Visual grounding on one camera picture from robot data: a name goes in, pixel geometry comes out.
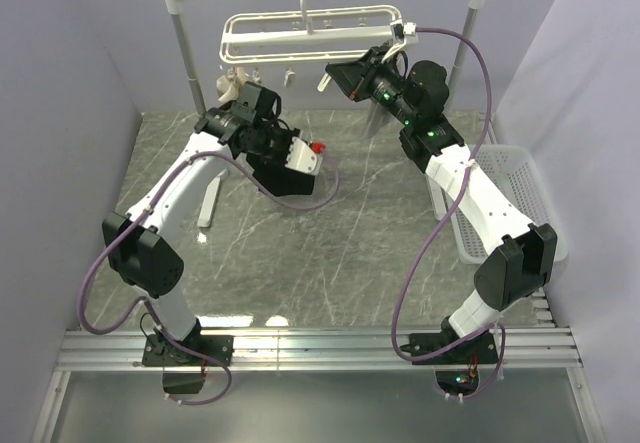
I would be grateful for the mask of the white clip hanger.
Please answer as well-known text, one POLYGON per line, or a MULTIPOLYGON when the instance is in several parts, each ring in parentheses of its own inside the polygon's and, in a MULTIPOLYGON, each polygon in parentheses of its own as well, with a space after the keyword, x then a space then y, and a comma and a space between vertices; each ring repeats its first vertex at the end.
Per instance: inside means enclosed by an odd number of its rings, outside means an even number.
POLYGON ((392 45, 390 23, 402 19, 392 5, 312 9, 309 0, 298 0, 296 9, 245 12, 225 22, 219 49, 224 72, 244 67, 249 81, 261 81, 260 68, 286 67, 284 85, 295 77, 292 66, 302 63, 342 63, 366 52, 365 45, 378 40, 392 45))

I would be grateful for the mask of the khaki underwear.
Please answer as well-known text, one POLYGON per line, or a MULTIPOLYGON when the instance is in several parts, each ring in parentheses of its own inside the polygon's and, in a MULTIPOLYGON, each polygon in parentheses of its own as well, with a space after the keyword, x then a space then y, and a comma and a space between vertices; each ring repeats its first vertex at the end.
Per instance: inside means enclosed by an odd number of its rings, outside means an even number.
POLYGON ((216 80, 218 102, 221 105, 238 98, 249 77, 244 67, 230 67, 216 80))

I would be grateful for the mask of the black underwear beige waistband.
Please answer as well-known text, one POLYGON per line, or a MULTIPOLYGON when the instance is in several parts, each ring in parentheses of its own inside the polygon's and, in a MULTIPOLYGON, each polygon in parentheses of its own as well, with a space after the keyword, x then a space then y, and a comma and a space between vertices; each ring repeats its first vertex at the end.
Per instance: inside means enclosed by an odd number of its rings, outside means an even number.
POLYGON ((308 196, 313 193, 315 177, 286 168, 283 163, 248 154, 246 162, 252 176, 276 197, 308 196))

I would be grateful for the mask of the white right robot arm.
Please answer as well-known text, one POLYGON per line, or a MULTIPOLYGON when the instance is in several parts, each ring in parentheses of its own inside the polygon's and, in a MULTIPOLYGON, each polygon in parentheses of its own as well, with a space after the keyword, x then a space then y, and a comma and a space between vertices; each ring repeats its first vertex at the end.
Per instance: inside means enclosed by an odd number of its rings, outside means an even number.
POLYGON ((460 363, 502 314, 548 283, 558 236, 521 213, 484 173, 444 114, 449 97, 446 70, 421 60, 400 73, 383 46, 361 58, 329 63, 325 71, 354 102, 369 100, 402 123, 399 140, 405 155, 452 200, 481 239, 487 257, 474 274, 474 290, 445 318, 430 342, 395 346, 414 364, 445 356, 460 363))

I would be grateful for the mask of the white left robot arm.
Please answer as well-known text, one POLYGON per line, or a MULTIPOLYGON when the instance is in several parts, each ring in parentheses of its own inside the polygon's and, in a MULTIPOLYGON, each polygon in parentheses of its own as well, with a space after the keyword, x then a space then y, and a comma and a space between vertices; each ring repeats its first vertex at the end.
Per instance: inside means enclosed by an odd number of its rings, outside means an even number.
POLYGON ((239 156, 262 190, 276 196, 309 195, 321 162, 298 129, 280 121, 281 98, 247 83, 231 101, 207 110, 180 157, 125 214, 103 222, 112 246, 110 267, 144 297, 160 320, 152 350, 179 365, 199 363, 205 352, 201 325, 179 281, 184 262, 169 242, 195 210, 209 184, 239 156))

